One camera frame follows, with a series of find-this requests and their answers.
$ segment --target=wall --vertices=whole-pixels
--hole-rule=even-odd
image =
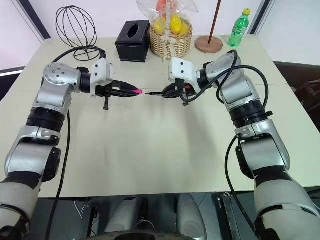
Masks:
[[[27,65],[40,45],[14,4],[0,0],[0,70]]]
[[[319,0],[275,0],[257,35],[272,60],[320,65],[319,9]]]
[[[86,10],[96,24],[98,37],[117,37],[127,20],[147,19],[138,9],[135,0],[29,0],[52,38],[57,38],[56,11],[60,7],[76,5]],[[190,13],[193,35],[208,35],[211,30],[218,0],[194,0],[199,13]],[[251,19],[261,0],[223,0],[214,33],[230,34],[236,19],[244,8],[251,9]]]

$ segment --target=black wire frame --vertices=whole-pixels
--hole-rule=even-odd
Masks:
[[[83,21],[84,21],[84,25],[85,25],[85,29],[80,24],[79,19],[76,17],[76,15],[75,15],[76,12],[82,16]],[[80,29],[81,29],[80,33],[76,32],[74,25],[71,21],[71,18],[74,18],[75,21],[77,22],[77,25],[80,27]],[[65,28],[65,21],[69,22],[69,24],[73,30],[73,33],[75,34],[78,42],[71,40],[67,36],[66,28]],[[91,26],[93,29],[93,37],[91,38],[91,41],[89,41],[89,39],[88,39],[88,26]],[[95,23],[94,23],[92,17],[90,16],[90,14],[80,7],[70,5],[70,6],[64,6],[64,7],[59,8],[55,14],[55,29],[56,29],[56,32],[57,32],[59,38],[66,45],[68,45],[72,48],[84,47],[84,46],[94,46],[97,43],[97,31],[96,31]],[[82,42],[80,40],[79,35],[81,35],[81,34],[84,36],[85,42]],[[97,58],[99,56],[99,54],[100,54],[99,51],[96,51],[96,50],[81,49],[81,50],[75,51],[73,53],[73,57],[78,61],[85,62],[85,61],[89,61],[89,60],[93,60],[93,59]]]

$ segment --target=yellow bottle cap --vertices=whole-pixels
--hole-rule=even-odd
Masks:
[[[250,8],[245,8],[245,9],[243,10],[243,13],[242,13],[242,14],[244,14],[244,15],[250,15],[250,13],[251,13],[251,9],[250,9]]]

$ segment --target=bottle label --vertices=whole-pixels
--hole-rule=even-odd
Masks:
[[[246,30],[247,30],[246,27],[239,29],[237,26],[234,26],[232,31],[236,34],[245,34]]]

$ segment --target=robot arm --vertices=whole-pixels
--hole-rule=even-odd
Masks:
[[[0,239],[23,239],[30,230],[42,183],[58,171],[61,150],[56,146],[69,111],[72,93],[105,97],[134,97],[141,90],[114,80],[114,68],[106,58],[91,69],[71,68],[54,62],[43,70],[43,82],[26,125],[20,129],[5,160],[6,179],[0,183]]]
[[[173,58],[169,81],[176,86],[176,97],[200,93],[207,84],[228,70],[236,53],[227,53],[215,62],[197,69],[191,62]],[[235,66],[241,60],[236,58]],[[290,177],[290,157],[271,119],[265,111],[252,81],[243,69],[216,79],[223,103],[235,126],[239,140],[236,155],[244,175],[255,181],[254,202],[257,219],[255,233],[262,240],[312,240],[320,235],[320,215],[305,190]]]

